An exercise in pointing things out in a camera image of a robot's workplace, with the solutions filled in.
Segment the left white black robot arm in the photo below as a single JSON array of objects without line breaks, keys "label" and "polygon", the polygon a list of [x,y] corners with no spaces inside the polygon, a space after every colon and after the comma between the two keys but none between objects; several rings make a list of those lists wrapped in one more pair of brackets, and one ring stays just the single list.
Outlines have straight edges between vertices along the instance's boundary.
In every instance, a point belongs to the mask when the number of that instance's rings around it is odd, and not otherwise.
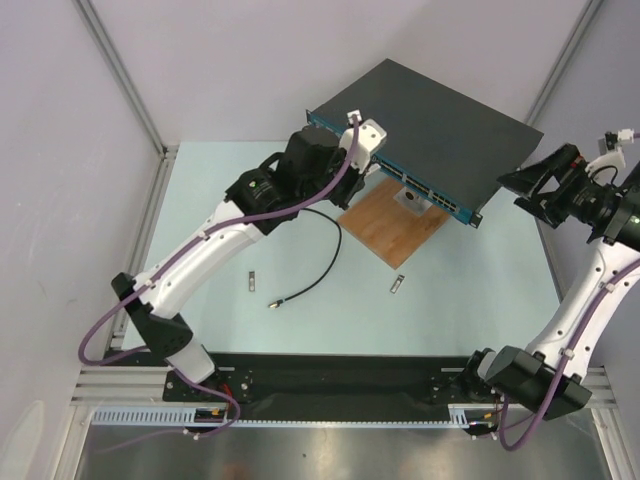
[{"label": "left white black robot arm", "polygon": [[143,345],[185,377],[199,400],[220,388],[216,365],[181,315],[192,294],[226,261],[320,201],[347,209],[363,188],[372,157],[386,140],[372,123],[350,125],[341,136],[305,126],[285,149],[243,172],[214,212],[155,266],[111,282]]}]

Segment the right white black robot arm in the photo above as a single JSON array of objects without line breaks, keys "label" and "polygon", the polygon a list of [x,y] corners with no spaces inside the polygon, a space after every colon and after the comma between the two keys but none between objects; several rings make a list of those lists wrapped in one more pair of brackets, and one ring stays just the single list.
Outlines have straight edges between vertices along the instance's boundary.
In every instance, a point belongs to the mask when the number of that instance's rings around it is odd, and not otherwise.
[{"label": "right white black robot arm", "polygon": [[617,185],[601,175],[624,169],[615,142],[587,161],[565,144],[529,167],[499,177],[516,205],[551,227],[573,217],[591,229],[590,254],[558,310],[526,348],[475,352],[460,388],[471,401],[495,392],[552,420],[586,406],[582,382],[596,343],[624,297],[639,280],[639,172]]}]

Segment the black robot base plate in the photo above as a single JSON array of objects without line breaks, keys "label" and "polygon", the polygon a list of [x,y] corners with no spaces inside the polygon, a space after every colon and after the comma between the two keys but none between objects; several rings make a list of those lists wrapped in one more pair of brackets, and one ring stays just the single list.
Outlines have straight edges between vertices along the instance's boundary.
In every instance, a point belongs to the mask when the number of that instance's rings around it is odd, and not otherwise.
[{"label": "black robot base plate", "polygon": [[498,394],[465,372],[465,356],[357,356],[215,353],[205,386],[242,409],[300,409],[415,415],[438,406],[497,409]]}]

